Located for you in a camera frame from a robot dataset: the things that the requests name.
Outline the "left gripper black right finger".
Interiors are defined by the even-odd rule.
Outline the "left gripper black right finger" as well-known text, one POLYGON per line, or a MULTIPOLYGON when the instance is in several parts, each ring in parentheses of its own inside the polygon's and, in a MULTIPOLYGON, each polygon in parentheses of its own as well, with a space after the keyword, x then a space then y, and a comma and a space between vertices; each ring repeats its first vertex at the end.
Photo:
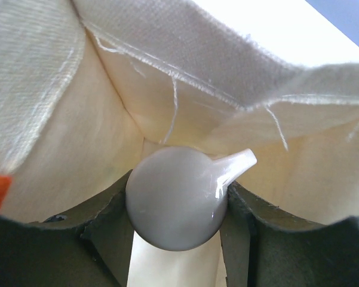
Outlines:
POLYGON ((319 224, 234 182, 220 238, 228 286, 359 286, 359 216, 319 224))

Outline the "beige canvas bag orange handles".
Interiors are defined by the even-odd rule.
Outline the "beige canvas bag orange handles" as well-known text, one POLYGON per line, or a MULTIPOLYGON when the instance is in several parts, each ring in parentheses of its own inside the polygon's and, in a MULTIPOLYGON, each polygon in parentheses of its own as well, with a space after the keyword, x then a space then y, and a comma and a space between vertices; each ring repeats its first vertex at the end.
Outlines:
MULTIPOLYGON (((1 216, 44 222, 171 146, 250 149, 249 192, 359 216, 359 1, 0 1, 1 216)), ((126 286, 228 286, 220 228, 187 251, 134 230, 126 286)))

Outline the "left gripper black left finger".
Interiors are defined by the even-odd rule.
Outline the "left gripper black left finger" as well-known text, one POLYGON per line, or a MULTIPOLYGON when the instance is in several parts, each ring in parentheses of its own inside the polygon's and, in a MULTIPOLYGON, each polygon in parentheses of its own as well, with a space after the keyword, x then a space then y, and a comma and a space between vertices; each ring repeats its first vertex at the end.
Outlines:
POLYGON ((0 215, 0 286, 126 286, 134 233, 127 180, 44 222, 0 215))

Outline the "green bottle beige cap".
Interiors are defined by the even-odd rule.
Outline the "green bottle beige cap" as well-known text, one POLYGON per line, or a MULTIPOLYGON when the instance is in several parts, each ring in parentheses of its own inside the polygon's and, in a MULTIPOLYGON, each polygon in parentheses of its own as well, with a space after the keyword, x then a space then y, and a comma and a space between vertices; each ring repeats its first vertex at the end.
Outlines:
POLYGON ((199 247, 222 225, 228 187, 256 163, 250 149, 215 160, 185 146, 151 154, 133 169, 125 188, 134 230, 163 250, 199 247))

